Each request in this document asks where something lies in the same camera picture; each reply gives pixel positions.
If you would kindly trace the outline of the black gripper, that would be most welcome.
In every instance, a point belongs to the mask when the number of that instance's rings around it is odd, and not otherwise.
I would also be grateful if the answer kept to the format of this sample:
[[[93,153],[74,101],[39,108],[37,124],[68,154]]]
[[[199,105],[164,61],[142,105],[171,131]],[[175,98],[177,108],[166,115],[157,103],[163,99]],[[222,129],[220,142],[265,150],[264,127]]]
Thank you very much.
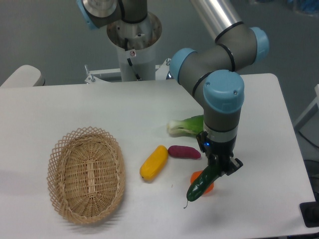
[[[242,161],[234,158],[233,154],[236,136],[229,141],[217,142],[209,139],[206,131],[202,131],[196,139],[201,152],[207,157],[207,165],[219,164],[226,175],[233,174],[243,166]]]

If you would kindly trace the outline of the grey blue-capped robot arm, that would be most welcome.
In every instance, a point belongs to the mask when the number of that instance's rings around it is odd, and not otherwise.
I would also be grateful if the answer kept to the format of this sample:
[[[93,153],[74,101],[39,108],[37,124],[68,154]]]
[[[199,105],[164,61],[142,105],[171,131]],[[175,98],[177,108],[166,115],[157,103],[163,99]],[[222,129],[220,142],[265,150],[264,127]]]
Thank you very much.
[[[90,28],[106,27],[123,81],[155,78],[154,47],[162,27],[145,0],[79,0],[77,5]],[[237,71],[264,59],[269,40],[261,29],[247,27],[228,0],[194,0],[192,5],[215,45],[203,53],[179,50],[169,71],[203,107],[203,131],[197,140],[208,159],[207,173],[230,175],[242,166],[233,156],[244,101]]]

